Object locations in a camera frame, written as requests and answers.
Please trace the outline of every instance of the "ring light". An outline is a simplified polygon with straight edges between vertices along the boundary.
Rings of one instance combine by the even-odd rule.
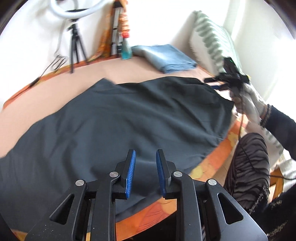
[[[78,0],[72,0],[74,3],[74,9],[78,9]]]
[[[66,19],[78,19],[90,15],[98,11],[102,6],[105,0],[100,0],[96,5],[91,8],[87,8],[80,12],[67,12],[63,10],[59,5],[57,5],[56,0],[50,0],[49,7],[54,12],[54,14],[66,18]]]

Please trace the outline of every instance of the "folded blue towel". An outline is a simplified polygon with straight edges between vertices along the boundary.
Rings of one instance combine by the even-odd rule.
[[[169,74],[179,70],[193,69],[197,63],[170,44],[156,46],[133,46],[135,55],[146,58],[156,69]]]

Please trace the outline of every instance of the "black cable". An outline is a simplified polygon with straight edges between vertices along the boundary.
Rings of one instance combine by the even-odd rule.
[[[241,104],[242,104],[242,120],[241,120],[240,127],[239,127],[239,141],[238,141],[238,145],[240,145],[240,147],[241,147],[242,151],[244,152],[246,158],[248,159],[248,161],[249,161],[251,167],[253,168],[253,170],[254,170],[255,172],[259,172],[259,173],[264,174],[264,175],[269,176],[269,177],[282,178],[282,179],[289,180],[289,181],[296,180],[296,178],[286,178],[286,177],[281,177],[281,176],[276,176],[276,175],[266,174],[266,173],[263,172],[263,171],[257,170],[257,169],[253,166],[253,164],[252,164],[252,162],[251,162],[251,160],[250,160],[248,154],[246,153],[245,149],[243,148],[243,146],[242,146],[241,143],[240,143],[240,139],[241,139],[241,130],[242,130],[242,123],[243,123],[243,120],[244,120],[244,107],[243,107],[243,98],[242,98],[243,95],[244,95],[244,93],[240,96],[240,97],[241,97]]]
[[[58,39],[57,49],[54,52],[54,57],[55,57],[54,60],[46,67],[46,69],[43,71],[43,73],[39,77],[37,77],[32,83],[30,83],[29,88],[33,87],[40,80],[40,78],[44,75],[44,73],[48,70],[49,67],[50,67],[51,71],[53,71],[55,73],[68,61],[67,56],[62,56],[60,54],[57,54],[57,52],[59,51],[59,49],[61,47],[62,36],[63,36],[63,31],[65,29],[65,24],[66,24],[66,19],[63,20],[60,31],[59,31],[59,39]]]

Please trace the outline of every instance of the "metal screw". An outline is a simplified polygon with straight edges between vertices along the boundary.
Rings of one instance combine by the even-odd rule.
[[[78,186],[78,187],[82,186],[83,184],[84,184],[83,180],[77,180],[76,183],[75,183],[75,185]]]
[[[118,172],[110,172],[110,177],[118,177]]]
[[[210,179],[210,180],[208,180],[208,183],[209,183],[211,186],[215,186],[215,185],[217,185],[217,181],[214,180],[214,179]]]
[[[175,177],[182,177],[182,172],[179,172],[179,171],[176,171],[176,172],[174,172],[174,176]]]

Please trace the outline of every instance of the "pillow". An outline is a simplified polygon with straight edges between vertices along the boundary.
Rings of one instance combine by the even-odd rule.
[[[209,19],[202,11],[196,12],[196,21],[189,41],[201,67],[213,75],[225,72],[224,57],[231,57],[242,73],[242,66],[227,30]]]

